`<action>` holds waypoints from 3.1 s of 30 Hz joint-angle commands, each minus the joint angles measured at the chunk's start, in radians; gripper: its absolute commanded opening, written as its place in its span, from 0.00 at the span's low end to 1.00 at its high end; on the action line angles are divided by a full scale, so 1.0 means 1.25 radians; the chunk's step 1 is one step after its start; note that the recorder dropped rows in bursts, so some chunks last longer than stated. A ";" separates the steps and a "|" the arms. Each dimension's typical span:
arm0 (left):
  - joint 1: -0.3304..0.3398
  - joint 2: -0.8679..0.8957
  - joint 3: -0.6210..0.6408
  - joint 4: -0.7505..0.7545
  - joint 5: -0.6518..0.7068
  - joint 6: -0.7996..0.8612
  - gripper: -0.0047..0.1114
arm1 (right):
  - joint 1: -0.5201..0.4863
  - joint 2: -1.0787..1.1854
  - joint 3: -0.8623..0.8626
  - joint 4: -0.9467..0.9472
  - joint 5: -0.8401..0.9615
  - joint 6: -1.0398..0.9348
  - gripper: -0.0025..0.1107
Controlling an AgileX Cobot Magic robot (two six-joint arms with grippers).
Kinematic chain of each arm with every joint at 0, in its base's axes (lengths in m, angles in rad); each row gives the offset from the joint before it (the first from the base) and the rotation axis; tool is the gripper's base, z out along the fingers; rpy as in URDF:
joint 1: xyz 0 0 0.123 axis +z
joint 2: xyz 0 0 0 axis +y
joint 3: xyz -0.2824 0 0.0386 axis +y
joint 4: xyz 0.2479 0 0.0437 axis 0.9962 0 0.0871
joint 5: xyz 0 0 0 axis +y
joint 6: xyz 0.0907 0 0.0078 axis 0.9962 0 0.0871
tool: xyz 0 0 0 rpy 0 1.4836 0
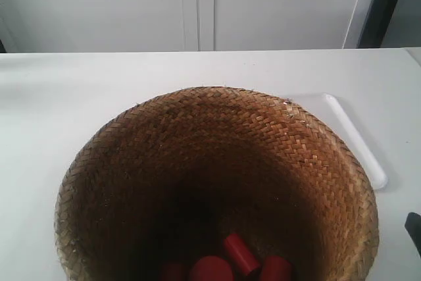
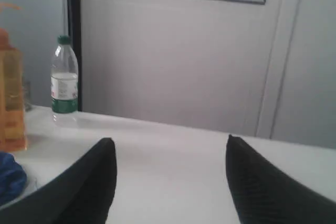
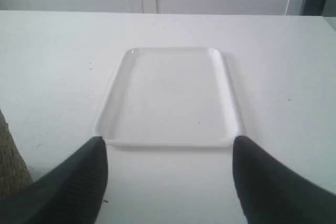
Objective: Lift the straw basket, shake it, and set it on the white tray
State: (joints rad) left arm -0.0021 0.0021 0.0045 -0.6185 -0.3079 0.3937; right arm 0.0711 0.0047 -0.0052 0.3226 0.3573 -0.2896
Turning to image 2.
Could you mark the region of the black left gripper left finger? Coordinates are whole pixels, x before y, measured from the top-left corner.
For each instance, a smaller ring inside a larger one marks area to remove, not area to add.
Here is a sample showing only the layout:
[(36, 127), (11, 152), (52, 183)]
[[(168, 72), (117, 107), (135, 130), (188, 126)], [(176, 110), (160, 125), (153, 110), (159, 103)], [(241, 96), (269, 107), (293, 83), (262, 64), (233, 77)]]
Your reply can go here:
[(63, 173), (1, 210), (1, 223), (106, 223), (117, 184), (115, 143), (102, 138)]

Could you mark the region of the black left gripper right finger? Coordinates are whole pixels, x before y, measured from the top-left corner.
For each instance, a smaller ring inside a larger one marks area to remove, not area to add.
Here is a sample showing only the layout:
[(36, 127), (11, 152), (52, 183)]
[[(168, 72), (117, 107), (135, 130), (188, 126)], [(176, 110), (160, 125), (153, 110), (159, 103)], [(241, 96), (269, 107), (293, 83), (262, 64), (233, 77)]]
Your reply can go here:
[(288, 176), (241, 137), (228, 137), (225, 170), (241, 223), (335, 223), (335, 201)]

